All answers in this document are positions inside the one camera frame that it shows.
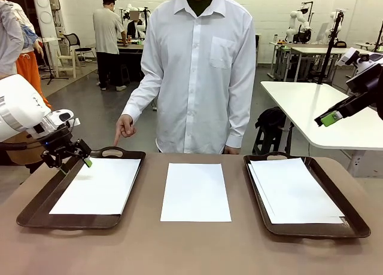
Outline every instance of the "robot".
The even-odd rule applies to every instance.
[[[332,12],[330,15],[331,22],[330,22],[330,29],[327,29],[324,33],[324,39],[323,44],[328,44],[330,42],[331,34],[334,31],[335,28],[335,21],[338,17],[339,12],[345,13],[346,11],[344,9],[337,9],[335,12]],[[339,24],[338,29],[336,31],[336,36],[338,36],[338,33],[342,30],[342,23]]]
[[[42,97],[20,75],[0,80],[0,149],[17,151],[28,149],[39,142],[45,151],[42,160],[48,167],[63,169],[63,160],[78,157],[90,167],[91,149],[79,139],[72,142],[72,129],[79,125],[69,110],[51,112]],[[4,140],[27,131],[34,139],[30,143],[2,143]]]
[[[317,124],[328,127],[374,103],[383,120],[383,54],[367,51],[366,54],[360,54],[351,48],[338,62],[338,66],[344,65],[353,65],[357,69],[356,76],[347,81],[353,95],[316,118]]]
[[[308,8],[305,8],[306,4],[311,4],[309,17],[306,20],[303,16],[308,12]],[[292,11],[290,14],[290,25],[289,29],[286,31],[286,40],[288,43],[292,42],[301,42],[307,43],[311,39],[311,28],[310,28],[310,18],[314,13],[311,13],[313,2],[303,2],[300,10]],[[299,29],[296,28],[296,20],[300,21],[302,24],[299,26]]]

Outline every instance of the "person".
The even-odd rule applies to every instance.
[[[24,46],[22,29],[12,4],[0,0],[0,79],[17,73],[16,60]]]
[[[239,154],[256,71],[253,18],[233,0],[169,0],[152,14],[144,79],[116,124],[114,145],[158,95],[161,152]]]
[[[18,19],[19,23],[27,26],[33,33],[35,33],[35,28],[24,13],[23,8],[18,3],[11,3],[13,4],[12,10],[15,13],[15,16]],[[34,49],[36,49],[37,53],[40,54],[41,57],[44,57],[44,52],[38,40],[36,40],[33,45],[30,45],[28,48],[22,50],[21,55],[16,61],[17,73],[23,76],[24,79],[26,79],[33,86],[33,88],[35,88],[35,90],[40,94],[40,96],[44,100],[46,106],[51,109],[52,106],[44,97],[41,90],[41,79],[40,74],[38,72],[37,59],[34,53]]]
[[[140,26],[140,25],[142,25],[142,21],[141,20],[131,21],[127,25],[127,34],[132,36],[132,38],[135,38],[135,39],[142,38],[141,35],[140,35],[139,30],[137,29],[137,26]]]
[[[96,53],[100,88],[107,90],[107,81],[110,77],[111,84],[117,91],[123,91],[126,86],[122,84],[120,53],[117,46],[117,33],[121,33],[123,44],[126,45],[126,31],[121,19],[114,12],[115,0],[102,0],[104,7],[93,13],[93,25],[96,34]]]

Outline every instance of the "brown tray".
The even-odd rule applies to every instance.
[[[139,151],[125,151],[121,148],[104,148],[99,151],[92,151],[91,157],[96,158],[124,158],[141,160],[138,172],[146,153]],[[115,227],[121,220],[121,215],[51,215],[49,212],[58,199],[73,181],[80,171],[84,162],[78,158],[70,158],[66,163],[69,173],[65,175],[59,171],[35,196],[35,198],[24,208],[17,217],[17,224],[23,227],[45,228],[55,230],[103,230]]]
[[[273,234],[279,236],[305,237],[312,239],[352,239],[365,238],[370,236],[371,230],[360,217],[358,212],[353,208],[351,203],[336,187],[332,180],[327,176],[320,165],[311,157],[301,157],[305,166],[310,171],[311,175],[321,185],[323,190],[329,195],[334,203],[340,208],[345,215],[343,224],[272,224],[269,215],[265,209],[262,198],[258,192],[254,179],[251,176],[248,165],[250,161],[270,160],[272,156],[281,155],[285,158],[300,158],[292,157],[281,152],[271,152],[266,155],[248,155],[244,157],[246,169],[249,175],[249,180],[253,186],[260,213],[265,223],[266,228]]]

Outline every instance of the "stack of paper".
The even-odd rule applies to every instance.
[[[122,214],[139,162],[92,158],[91,168],[81,168],[49,214]]]
[[[343,223],[344,214],[300,158],[252,161],[249,169],[271,223]]]
[[[231,222],[220,164],[169,164],[161,221]]]

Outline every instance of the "man in gray shirt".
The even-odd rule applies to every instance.
[[[24,37],[12,4],[0,0],[0,79],[16,74],[16,60],[23,49]]]

